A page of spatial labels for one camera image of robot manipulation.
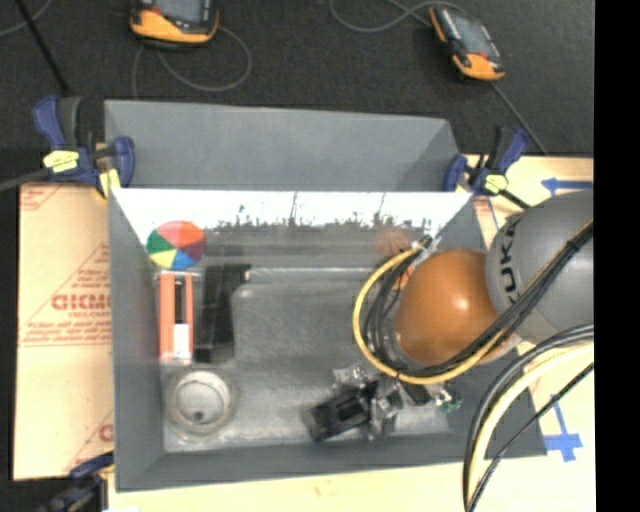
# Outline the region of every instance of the multicolored disk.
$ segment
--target multicolored disk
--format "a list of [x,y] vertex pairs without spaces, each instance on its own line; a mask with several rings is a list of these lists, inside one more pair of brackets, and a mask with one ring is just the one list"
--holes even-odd
[[204,231],[187,221],[162,224],[147,238],[147,253],[151,260],[169,270],[190,267],[202,257],[204,249]]

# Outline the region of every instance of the black carpet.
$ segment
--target black carpet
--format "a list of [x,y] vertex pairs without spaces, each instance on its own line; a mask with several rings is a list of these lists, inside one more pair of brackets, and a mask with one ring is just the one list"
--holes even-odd
[[[36,13],[45,0],[24,0]],[[404,0],[416,5],[417,0]],[[531,134],[530,154],[593,156],[595,0],[456,0],[485,22],[507,75],[496,85],[461,81],[433,32],[408,18],[380,33],[346,28],[328,0],[223,2],[221,30],[208,47],[166,54],[188,80],[224,87],[204,92],[175,79],[155,50],[128,30],[128,0],[52,0],[36,25],[64,78],[83,97],[81,140],[103,137],[105,98],[278,106],[446,118],[463,153],[487,152],[494,129]],[[336,11],[360,26],[401,13],[385,0],[337,0]],[[37,168],[44,140],[31,109],[60,87],[13,0],[0,3],[0,179]],[[136,55],[140,57],[134,67]],[[15,379],[17,219],[15,191],[0,193],[0,511],[33,510],[64,482],[11,483],[11,404]]]

